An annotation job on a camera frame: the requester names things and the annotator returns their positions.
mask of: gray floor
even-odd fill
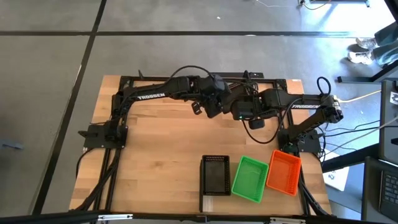
[[[99,5],[100,0],[0,0],[0,30],[91,30]],[[363,3],[342,3],[316,11],[296,5],[294,0],[114,0],[107,3],[99,29],[352,31],[371,36],[392,22],[382,1],[371,1],[370,8]],[[87,40],[0,37],[0,136],[25,146],[22,151],[7,148],[0,152],[0,217],[29,213]],[[380,89],[379,85],[335,83],[340,75],[371,76],[380,70],[375,64],[348,62],[345,56],[352,44],[351,38],[97,37],[44,212],[68,209],[83,145],[77,131],[90,122],[103,75],[137,75],[141,69],[144,75],[169,76],[180,66],[195,64],[211,71],[251,70],[267,78],[302,79],[307,93],[318,93],[315,80],[324,76],[332,81],[332,93],[349,99]],[[342,105],[345,120],[336,126],[354,127],[379,119],[379,110],[370,110],[379,107],[379,96]],[[328,142],[338,144],[353,136]],[[373,134],[347,147],[359,149],[376,141],[377,134]]]

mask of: shoe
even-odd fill
[[[375,38],[372,39],[362,39],[362,38],[355,38],[356,43],[358,46],[362,47],[363,49],[375,49],[378,47]]]
[[[373,62],[372,52],[348,52],[348,60],[353,63],[362,63],[365,65],[370,65]]]

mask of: desk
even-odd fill
[[[104,76],[93,123],[109,118],[111,97],[118,90],[120,76]],[[135,86],[156,82],[135,81]],[[260,90],[272,88],[259,84]],[[303,93],[300,80],[287,80],[290,93]],[[308,117],[307,110],[293,110],[295,123]],[[265,128],[251,130],[265,141],[274,134],[277,118],[265,121]],[[199,214],[199,166],[202,155],[229,155],[231,181],[242,155],[268,163],[277,139],[270,144],[255,143],[242,123],[231,114],[208,119],[205,113],[194,115],[190,102],[161,98],[139,101],[131,107],[126,147],[122,150],[111,211],[137,213]],[[70,208],[76,208],[98,181],[104,149],[95,149],[81,161]],[[319,160],[301,153],[307,188],[324,210],[331,212]],[[100,208],[104,208],[107,187]],[[299,195],[291,197],[265,188],[260,204],[231,195],[205,196],[204,213],[214,215],[301,215]]]

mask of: black basket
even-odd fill
[[[229,156],[202,156],[203,195],[231,195]]]

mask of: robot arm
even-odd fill
[[[136,101],[169,97],[175,100],[193,101],[192,109],[200,114],[204,108],[207,117],[213,118],[223,112],[232,113],[233,119],[249,121],[251,129],[264,127],[264,119],[278,116],[282,110],[313,109],[315,114],[298,125],[277,130],[283,142],[297,143],[300,136],[312,132],[324,122],[337,123],[343,118],[340,106],[332,97],[324,95],[295,95],[284,90],[267,89],[257,91],[257,84],[250,80],[245,71],[243,80],[227,84],[220,76],[212,75],[206,78],[199,76],[173,77],[163,84],[130,87],[119,90],[112,97],[111,119],[103,126],[92,127],[96,131],[94,137],[106,142],[125,142],[123,134],[123,119],[132,104]],[[80,131],[85,138],[93,133]]]

